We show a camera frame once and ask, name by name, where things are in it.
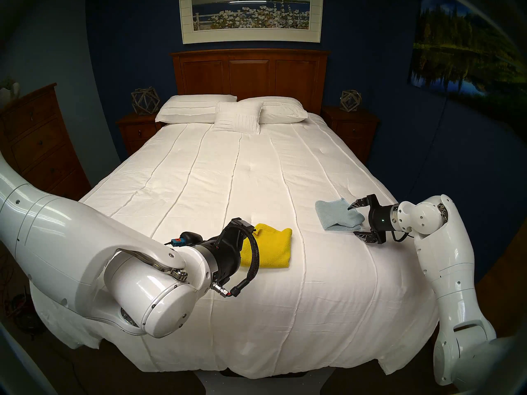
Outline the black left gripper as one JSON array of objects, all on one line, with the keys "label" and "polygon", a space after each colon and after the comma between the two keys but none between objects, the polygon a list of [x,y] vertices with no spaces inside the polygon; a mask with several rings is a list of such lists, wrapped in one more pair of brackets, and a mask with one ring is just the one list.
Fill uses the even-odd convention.
[{"label": "black left gripper", "polygon": [[250,266],[248,273],[240,284],[249,284],[256,277],[256,239],[253,235],[255,227],[242,220],[233,218],[222,230],[219,236],[205,241],[205,248],[212,253],[218,270],[213,276],[213,282],[225,284],[241,265],[241,250],[244,240],[249,242]]}]

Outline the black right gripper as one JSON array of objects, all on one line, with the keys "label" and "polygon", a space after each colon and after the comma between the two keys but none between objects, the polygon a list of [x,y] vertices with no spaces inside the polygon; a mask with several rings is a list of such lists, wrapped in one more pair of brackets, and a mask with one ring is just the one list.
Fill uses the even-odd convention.
[{"label": "black right gripper", "polygon": [[375,194],[357,199],[348,210],[370,207],[368,222],[370,231],[354,231],[354,234],[368,244],[383,244],[386,242],[386,232],[399,231],[399,204],[381,206]]}]

